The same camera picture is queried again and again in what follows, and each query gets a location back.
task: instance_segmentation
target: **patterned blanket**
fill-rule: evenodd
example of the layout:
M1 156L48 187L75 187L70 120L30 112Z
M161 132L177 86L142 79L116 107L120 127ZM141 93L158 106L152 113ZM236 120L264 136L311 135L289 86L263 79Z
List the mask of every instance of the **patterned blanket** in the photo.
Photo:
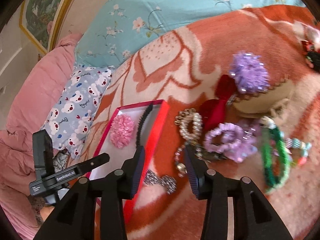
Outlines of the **patterned blanket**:
M81 161L92 157L116 107L155 99L165 99L171 107L149 168L159 176L175 177L178 188L172 195L159 185L142 188L127 225L129 239L200 238L206 202L197 201L188 179L177 175L173 157L183 140L173 122L178 111L199 109L205 100L214 98L217 80L228 72L232 54L240 50L262 56L271 85L285 74L296 85L288 120L280 128L290 137L311 142L313 147L308 162L293 168L285 186L268 199L295 240L306 235L320 214L320 74L306 66L302 55L299 39L305 38L306 25L313 25L306 8L274 5L233 11L164 34L114 73ZM235 115L230 110L227 121L232 120ZM264 190L259 154L241 164L227 160L212 167L229 178L249 176Z

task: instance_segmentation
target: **open cardboard box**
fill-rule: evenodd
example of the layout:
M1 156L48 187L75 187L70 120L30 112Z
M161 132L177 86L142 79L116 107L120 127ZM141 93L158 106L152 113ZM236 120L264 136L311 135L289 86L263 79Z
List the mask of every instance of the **open cardboard box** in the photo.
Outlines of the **open cardboard box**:
M102 138L98 144L98 147L93 155L95 157L104 152L108 153L110 156L110 161L92 170L90 173L87 174L87 177L90 180L103 178L106 175L108 175L110 172L120 169L125 160L130 159L134 156L134 153L136 151L136 134L137 134L139 121L145 109L151 103L153 104L153 110L148 115L148 117L146 118L143 124L142 131L141 131L141 138L140 138L141 145L145 147L145 154L146 154L145 163L143 166L142 176L141 176L139 190L137 194L132 200L124 201L125 223L127 223L130 220L134 204L137 200L139 191L141 189L141 185L143 183L143 179L146 175L152 155L156 149L156 145L160 138L161 131L164 126L167 113L169 111L168 103L164 100L154 100L154 101L148 101L148 102L142 102L142 103L132 104L128 106L118 107L113 113L110 119L110 122L107 125L102 135ZM131 119L134 121L134 125L135 125L132 140L130 141L128 146L122 149L119 149L112 144L110 140L110 134L109 134L109 130L110 130L113 119L120 114L129 115ZM101 203L101 200L97 199L97 204L100 205L100 203Z

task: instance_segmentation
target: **framed painting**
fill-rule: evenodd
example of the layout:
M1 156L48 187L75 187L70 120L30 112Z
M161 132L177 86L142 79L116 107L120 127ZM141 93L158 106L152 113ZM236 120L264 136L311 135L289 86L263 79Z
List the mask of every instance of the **framed painting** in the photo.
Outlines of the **framed painting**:
M19 26L23 33L46 54L52 50L73 0L25 0Z

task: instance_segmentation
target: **pink scrunchie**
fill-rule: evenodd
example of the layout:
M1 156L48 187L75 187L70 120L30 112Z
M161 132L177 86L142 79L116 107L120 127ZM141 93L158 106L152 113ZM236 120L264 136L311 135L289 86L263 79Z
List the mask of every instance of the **pink scrunchie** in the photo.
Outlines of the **pink scrunchie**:
M110 140L114 146L122 149L127 146L132 139L134 122L127 114L117 115L111 124Z

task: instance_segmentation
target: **lavender hair tie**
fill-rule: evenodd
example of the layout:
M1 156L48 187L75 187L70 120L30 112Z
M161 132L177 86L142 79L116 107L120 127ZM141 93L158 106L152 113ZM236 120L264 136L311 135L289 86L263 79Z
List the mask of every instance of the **lavender hair tie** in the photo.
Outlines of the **lavender hair tie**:
M240 121L239 125L220 123L219 127L207 132L204 139L204 148L208 152L223 153L227 158L241 163L246 157L257 152L253 146L256 143L254 136L259 129L259 124L249 125L247 121ZM223 134L221 145L212 144L212 139Z
M259 58L260 56L244 52L233 55L229 76L235 80L239 93L258 93L268 90L269 74Z

